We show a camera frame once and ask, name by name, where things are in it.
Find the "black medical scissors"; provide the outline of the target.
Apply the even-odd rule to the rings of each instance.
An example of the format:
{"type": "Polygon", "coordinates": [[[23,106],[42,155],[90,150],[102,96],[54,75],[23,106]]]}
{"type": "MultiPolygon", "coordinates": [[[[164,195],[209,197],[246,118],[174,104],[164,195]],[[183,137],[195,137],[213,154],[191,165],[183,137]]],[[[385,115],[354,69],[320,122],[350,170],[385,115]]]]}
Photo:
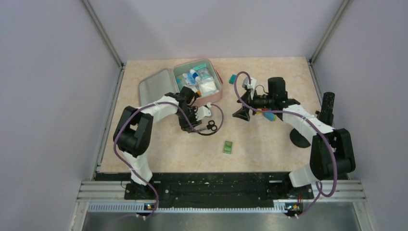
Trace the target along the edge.
{"type": "Polygon", "coordinates": [[[215,124],[214,120],[209,120],[205,127],[199,128],[197,131],[202,132],[202,131],[206,131],[206,130],[210,130],[212,132],[216,132],[218,130],[218,127],[215,124]]]}

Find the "white gauze packet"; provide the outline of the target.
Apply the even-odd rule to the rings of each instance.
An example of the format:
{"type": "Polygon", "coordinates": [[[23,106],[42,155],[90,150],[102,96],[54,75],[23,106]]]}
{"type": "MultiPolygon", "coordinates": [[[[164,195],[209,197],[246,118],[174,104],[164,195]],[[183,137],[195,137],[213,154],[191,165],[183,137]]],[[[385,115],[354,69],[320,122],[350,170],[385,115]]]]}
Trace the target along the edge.
{"type": "Polygon", "coordinates": [[[214,80],[205,79],[201,81],[198,86],[203,97],[209,94],[213,94],[217,90],[217,86],[214,80]]]}

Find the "white blue bandage roll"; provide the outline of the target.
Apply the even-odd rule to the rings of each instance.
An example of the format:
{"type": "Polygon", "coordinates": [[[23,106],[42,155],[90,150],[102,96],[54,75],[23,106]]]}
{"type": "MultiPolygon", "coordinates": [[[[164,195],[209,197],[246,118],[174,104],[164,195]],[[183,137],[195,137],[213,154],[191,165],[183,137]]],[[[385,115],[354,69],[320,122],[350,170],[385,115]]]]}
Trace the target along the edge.
{"type": "Polygon", "coordinates": [[[186,83],[187,86],[191,85],[191,75],[190,75],[190,73],[183,73],[182,77],[183,77],[184,82],[186,83]]]}

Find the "clear bottle green label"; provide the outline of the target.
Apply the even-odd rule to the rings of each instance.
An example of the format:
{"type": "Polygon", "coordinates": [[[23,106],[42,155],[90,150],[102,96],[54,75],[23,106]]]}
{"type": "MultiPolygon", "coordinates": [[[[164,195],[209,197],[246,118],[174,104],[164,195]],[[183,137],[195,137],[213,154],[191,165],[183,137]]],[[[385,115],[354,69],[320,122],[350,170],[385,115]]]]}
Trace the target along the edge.
{"type": "Polygon", "coordinates": [[[190,69],[190,75],[194,82],[199,82],[201,80],[200,75],[194,69],[190,69]]]}

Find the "pink medicine kit case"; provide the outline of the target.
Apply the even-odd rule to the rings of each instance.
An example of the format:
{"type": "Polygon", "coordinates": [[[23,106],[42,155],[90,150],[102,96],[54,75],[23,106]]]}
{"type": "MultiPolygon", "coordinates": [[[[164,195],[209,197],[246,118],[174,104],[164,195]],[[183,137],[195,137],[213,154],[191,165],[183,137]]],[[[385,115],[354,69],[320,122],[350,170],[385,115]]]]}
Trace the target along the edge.
{"type": "Polygon", "coordinates": [[[223,80],[209,59],[198,59],[174,68],[164,68],[143,79],[138,87],[141,106],[159,100],[166,93],[188,87],[199,97],[196,106],[216,103],[223,96],[223,80]]]}

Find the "teal topped swab packet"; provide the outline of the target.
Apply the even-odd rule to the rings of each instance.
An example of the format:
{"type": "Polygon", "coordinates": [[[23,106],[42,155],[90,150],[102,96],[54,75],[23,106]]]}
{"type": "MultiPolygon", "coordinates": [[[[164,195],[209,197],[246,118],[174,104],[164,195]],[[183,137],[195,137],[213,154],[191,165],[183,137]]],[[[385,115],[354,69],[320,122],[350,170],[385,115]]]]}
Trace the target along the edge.
{"type": "Polygon", "coordinates": [[[200,76],[201,79],[206,79],[212,76],[206,64],[195,66],[193,70],[200,76]]]}

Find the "blue bandage strip packet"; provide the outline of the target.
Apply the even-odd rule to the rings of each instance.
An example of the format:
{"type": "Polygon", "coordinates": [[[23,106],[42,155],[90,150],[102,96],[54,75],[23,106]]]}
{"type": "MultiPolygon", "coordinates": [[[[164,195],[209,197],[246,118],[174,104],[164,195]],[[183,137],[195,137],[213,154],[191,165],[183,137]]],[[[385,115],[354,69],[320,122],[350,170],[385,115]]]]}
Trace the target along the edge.
{"type": "Polygon", "coordinates": [[[182,75],[183,80],[186,86],[194,86],[196,85],[195,78],[190,73],[184,73],[182,75]]]}

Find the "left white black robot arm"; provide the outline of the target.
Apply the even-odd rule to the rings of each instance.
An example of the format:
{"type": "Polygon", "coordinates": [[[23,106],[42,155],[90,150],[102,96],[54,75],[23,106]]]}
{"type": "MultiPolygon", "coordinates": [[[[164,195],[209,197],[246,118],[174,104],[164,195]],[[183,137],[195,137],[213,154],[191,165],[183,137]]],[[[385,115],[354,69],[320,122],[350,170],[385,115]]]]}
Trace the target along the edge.
{"type": "Polygon", "coordinates": [[[196,126],[212,115],[212,104],[198,107],[194,105],[196,96],[192,89],[183,87],[181,92],[166,93],[145,106],[127,106],[123,110],[113,136],[114,152],[123,153],[119,158],[130,168],[131,180],[137,184],[136,193],[141,198],[148,199],[154,193],[154,186],[150,183],[153,174],[145,154],[150,145],[153,125],[176,115],[182,131],[198,132],[196,126]]]}

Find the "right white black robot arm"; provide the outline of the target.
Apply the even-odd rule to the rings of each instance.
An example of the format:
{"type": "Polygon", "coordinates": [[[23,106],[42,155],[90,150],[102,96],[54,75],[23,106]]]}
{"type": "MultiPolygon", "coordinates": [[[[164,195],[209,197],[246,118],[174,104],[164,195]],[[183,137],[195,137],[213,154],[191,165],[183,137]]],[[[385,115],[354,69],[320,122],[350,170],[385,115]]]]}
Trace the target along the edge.
{"type": "Polygon", "coordinates": [[[242,87],[245,93],[237,100],[242,107],[233,117],[249,121],[250,111],[264,115],[271,113],[293,127],[297,133],[296,136],[291,136],[293,144],[306,141],[311,145],[309,163],[291,171],[282,181],[282,192],[286,197],[295,198],[301,193],[302,186],[351,173],[356,169],[350,132],[332,126],[333,99],[314,116],[306,111],[299,101],[288,98],[282,77],[268,79],[266,94],[258,94],[256,84],[255,78],[244,79],[242,87]]]}

